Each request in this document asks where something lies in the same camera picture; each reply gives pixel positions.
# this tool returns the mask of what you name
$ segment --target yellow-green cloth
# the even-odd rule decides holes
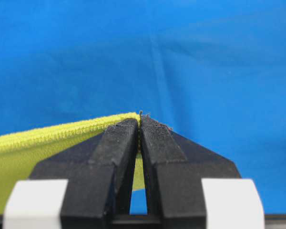
[[[0,214],[17,180],[26,179],[37,162],[101,133],[136,113],[117,114],[75,123],[0,136]],[[144,188],[142,159],[137,158],[133,189]]]

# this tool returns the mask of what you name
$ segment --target white pad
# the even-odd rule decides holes
[[[18,181],[5,206],[3,229],[61,229],[67,179]]]
[[[263,205],[251,179],[203,178],[207,229],[264,229]]]

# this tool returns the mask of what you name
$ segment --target black plastic jaw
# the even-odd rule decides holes
[[[165,228],[205,228],[201,178],[240,178],[235,164],[147,116],[141,125],[148,213]]]
[[[63,229],[106,228],[114,214],[129,214],[137,133],[137,121],[126,119],[36,165],[30,179],[69,180]]]

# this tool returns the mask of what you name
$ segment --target blue fabric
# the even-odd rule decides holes
[[[147,214],[145,189],[140,189],[132,192],[130,214]]]
[[[0,0],[0,135],[139,110],[286,213],[286,0]]]

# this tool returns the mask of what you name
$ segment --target yellow fabric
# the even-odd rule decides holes
[[[135,118],[140,123],[138,114],[126,113],[0,136],[0,214],[15,182],[26,179],[37,162],[126,118]],[[140,169],[142,166],[137,166],[135,174],[143,174]],[[144,181],[137,180],[133,188],[144,188]]]
[[[145,188],[143,160],[142,157],[137,157],[135,160],[134,175],[133,175],[133,191]]]

